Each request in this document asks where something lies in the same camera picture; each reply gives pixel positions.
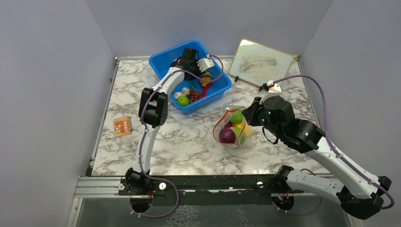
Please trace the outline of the purple sweet potato toy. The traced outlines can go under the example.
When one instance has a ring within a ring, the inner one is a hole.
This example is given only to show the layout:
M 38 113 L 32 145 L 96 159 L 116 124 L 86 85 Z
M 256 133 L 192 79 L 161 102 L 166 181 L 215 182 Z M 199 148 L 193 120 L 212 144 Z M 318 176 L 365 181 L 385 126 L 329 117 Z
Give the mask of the purple sweet potato toy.
M 230 128 L 230 127 L 232 127 L 232 126 L 233 126 L 233 123 L 230 122 L 230 121 L 228 121 L 228 122 L 224 125 L 224 128 Z

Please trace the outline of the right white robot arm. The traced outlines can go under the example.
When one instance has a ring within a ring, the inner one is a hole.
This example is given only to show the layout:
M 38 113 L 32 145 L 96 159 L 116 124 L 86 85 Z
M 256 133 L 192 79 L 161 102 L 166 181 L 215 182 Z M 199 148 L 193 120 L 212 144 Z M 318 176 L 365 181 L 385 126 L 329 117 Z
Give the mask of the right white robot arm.
M 256 97 L 242 114 L 250 126 L 261 126 L 276 137 L 276 142 L 315 160 L 334 176 L 321 178 L 283 165 L 271 184 L 276 191 L 313 193 L 339 204 L 346 213 L 361 220 L 384 210 L 383 195 L 388 194 L 391 180 L 369 173 L 336 151 L 322 129 L 295 117 L 290 102 L 280 96 L 266 100 Z

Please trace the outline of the purple onion toy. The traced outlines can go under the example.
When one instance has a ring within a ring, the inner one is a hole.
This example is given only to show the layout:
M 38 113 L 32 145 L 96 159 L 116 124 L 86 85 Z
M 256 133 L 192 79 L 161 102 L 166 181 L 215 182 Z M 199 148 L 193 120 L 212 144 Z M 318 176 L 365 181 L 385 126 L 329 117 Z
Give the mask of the purple onion toy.
M 223 128 L 218 135 L 218 139 L 219 142 L 223 144 L 234 144 L 236 141 L 236 135 L 232 129 Z

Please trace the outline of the green artichoke toy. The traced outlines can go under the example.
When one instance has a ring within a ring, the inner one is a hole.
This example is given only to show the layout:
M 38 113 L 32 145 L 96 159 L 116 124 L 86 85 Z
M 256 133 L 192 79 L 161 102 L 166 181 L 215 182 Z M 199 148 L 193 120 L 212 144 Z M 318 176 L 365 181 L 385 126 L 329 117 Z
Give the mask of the green artichoke toy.
M 243 119 L 242 110 L 239 109 L 239 110 L 233 112 L 233 114 L 230 118 L 230 122 L 232 124 L 239 124 L 242 122 L 242 119 Z

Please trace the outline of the clear zip bag orange zipper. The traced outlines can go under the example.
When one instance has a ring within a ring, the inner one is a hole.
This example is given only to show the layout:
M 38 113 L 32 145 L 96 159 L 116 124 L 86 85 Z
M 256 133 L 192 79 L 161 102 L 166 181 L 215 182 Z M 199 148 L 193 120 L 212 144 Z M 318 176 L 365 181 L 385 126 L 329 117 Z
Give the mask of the clear zip bag orange zipper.
M 244 106 L 225 109 L 212 131 L 216 142 L 231 147 L 242 147 L 251 141 L 253 131 L 242 114 L 243 110 Z

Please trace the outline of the green cabbage toy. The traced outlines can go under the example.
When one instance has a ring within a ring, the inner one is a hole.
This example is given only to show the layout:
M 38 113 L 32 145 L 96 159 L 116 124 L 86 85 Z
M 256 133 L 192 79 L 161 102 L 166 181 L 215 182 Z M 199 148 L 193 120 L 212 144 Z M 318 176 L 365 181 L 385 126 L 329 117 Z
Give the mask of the green cabbage toy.
M 245 132 L 241 128 L 237 127 L 230 127 L 230 129 L 234 132 L 235 135 L 235 142 L 239 144 L 240 146 L 243 145 L 247 139 L 247 136 L 245 135 Z

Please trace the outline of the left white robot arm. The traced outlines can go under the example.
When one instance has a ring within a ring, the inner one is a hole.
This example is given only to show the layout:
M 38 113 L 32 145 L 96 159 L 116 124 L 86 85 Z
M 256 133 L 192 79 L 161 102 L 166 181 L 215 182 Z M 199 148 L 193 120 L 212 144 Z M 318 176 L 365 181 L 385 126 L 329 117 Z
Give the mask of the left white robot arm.
M 144 88 L 139 105 L 139 119 L 143 126 L 134 161 L 125 174 L 124 187 L 137 194 L 149 188 L 150 159 L 156 135 L 168 115 L 168 97 L 177 85 L 201 73 L 199 51 L 185 47 L 181 57 L 170 64 L 166 75 L 151 88 Z

